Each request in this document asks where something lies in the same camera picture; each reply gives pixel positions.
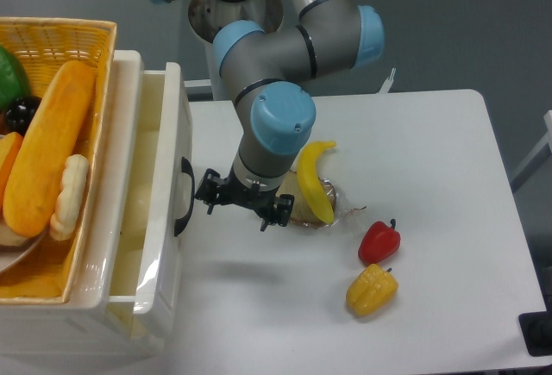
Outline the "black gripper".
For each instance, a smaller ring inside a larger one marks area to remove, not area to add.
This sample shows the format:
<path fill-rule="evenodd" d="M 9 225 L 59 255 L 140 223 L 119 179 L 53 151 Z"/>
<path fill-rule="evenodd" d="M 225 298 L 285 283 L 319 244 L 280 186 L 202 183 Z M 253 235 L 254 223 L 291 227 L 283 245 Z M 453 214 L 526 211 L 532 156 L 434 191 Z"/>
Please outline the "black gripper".
<path fill-rule="evenodd" d="M 278 189 L 268 190 L 260 182 L 243 184 L 234 171 L 222 178 L 212 168 L 205 171 L 195 198 L 207 206 L 211 215 L 216 205 L 236 205 L 252 210 L 260 219 L 260 231 L 269 226 L 286 227 L 292 215 L 295 197 L 291 194 L 278 196 Z"/>

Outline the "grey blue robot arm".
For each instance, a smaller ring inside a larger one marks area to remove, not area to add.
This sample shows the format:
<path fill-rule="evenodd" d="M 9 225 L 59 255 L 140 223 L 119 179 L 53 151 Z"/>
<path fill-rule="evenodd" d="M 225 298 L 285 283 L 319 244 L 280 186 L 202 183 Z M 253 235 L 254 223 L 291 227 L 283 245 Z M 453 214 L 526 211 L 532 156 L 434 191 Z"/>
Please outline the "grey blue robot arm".
<path fill-rule="evenodd" d="M 268 33 L 256 20 L 226 15 L 212 21 L 216 73 L 243 129 L 226 178 L 204 174 L 196 199 L 209 208 L 234 204 L 264 226 L 285 226 L 294 199 L 279 194 L 286 173 L 316 118 L 304 81 L 365 66 L 384 50 L 378 13 L 352 0 L 292 0 L 295 28 Z"/>

